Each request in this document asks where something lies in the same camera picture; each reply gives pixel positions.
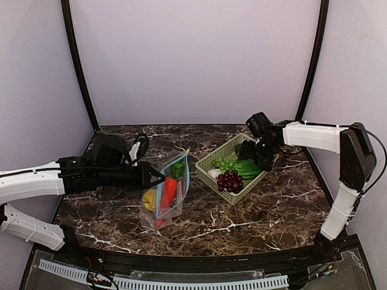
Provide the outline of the yellow toy lemon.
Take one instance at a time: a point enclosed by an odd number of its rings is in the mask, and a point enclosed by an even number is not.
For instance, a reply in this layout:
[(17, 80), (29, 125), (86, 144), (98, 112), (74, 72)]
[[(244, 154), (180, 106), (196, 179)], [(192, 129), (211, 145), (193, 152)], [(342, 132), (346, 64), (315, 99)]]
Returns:
[(154, 211), (157, 207), (157, 190), (147, 190), (143, 195), (142, 203), (145, 209), (149, 211)]

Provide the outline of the green toy leafy vegetable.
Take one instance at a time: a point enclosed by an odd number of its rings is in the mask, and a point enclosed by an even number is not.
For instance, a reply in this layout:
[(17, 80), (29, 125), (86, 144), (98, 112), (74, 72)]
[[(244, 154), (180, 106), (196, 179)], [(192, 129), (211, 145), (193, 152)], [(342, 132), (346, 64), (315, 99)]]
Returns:
[(233, 169), (238, 172), (243, 180), (255, 179), (262, 173), (262, 169), (251, 159), (242, 159), (235, 163)]

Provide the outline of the clear zip top bag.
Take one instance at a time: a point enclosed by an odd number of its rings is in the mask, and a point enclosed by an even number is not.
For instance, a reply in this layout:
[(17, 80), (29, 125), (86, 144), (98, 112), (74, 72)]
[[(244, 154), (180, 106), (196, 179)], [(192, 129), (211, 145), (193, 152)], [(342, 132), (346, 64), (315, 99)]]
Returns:
[(182, 215), (184, 199), (190, 187), (190, 169), (185, 150), (161, 166), (165, 180), (142, 196), (140, 207), (141, 226), (149, 231), (158, 231), (170, 225), (173, 218)]

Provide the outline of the red toy chili pepper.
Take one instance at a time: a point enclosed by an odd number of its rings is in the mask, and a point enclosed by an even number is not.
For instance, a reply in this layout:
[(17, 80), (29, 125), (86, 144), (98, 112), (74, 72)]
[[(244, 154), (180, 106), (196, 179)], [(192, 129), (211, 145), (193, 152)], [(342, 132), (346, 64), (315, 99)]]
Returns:
[(172, 219), (182, 214), (182, 206), (190, 183), (187, 155), (162, 167), (165, 182), (157, 186), (157, 207), (155, 209), (157, 229), (165, 227)]

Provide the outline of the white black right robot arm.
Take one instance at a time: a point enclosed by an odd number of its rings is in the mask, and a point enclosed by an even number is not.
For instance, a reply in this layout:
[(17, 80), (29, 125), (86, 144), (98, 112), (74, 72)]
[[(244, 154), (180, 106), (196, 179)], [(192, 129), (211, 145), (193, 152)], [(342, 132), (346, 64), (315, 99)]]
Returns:
[(271, 171), (275, 155), (285, 146), (318, 150), (337, 157), (337, 193), (314, 237), (311, 254), (315, 262), (331, 260), (362, 198), (374, 186), (370, 179), (377, 167), (377, 157), (372, 140), (379, 141), (379, 138), (359, 122), (343, 125), (284, 120), (273, 123), (263, 112), (252, 115), (246, 125), (254, 140), (243, 142), (239, 154), (263, 171)]

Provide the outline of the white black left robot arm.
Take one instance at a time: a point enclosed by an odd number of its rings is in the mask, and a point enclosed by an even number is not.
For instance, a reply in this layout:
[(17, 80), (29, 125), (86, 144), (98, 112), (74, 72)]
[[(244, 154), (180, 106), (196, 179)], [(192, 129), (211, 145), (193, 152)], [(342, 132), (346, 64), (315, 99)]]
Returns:
[(59, 251), (75, 245), (73, 229), (43, 222), (20, 212), (11, 202), (38, 196), (92, 192), (99, 187), (149, 189), (165, 181), (164, 174), (143, 161), (149, 138), (140, 133), (133, 144), (116, 135), (98, 135), (81, 156), (60, 158), (42, 166), (1, 172), (1, 232)]

